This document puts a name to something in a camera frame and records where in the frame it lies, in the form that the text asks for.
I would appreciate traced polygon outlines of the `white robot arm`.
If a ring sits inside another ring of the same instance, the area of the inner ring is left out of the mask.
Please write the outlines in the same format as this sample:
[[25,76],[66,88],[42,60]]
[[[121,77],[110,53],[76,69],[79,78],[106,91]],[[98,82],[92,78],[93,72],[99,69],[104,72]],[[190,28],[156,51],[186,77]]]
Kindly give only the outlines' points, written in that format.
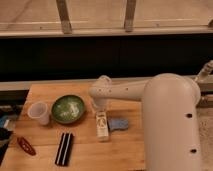
[[108,99],[141,103],[146,171],[202,171],[196,114],[201,91],[194,80],[164,73],[114,84],[101,76],[89,95],[97,110],[105,109]]

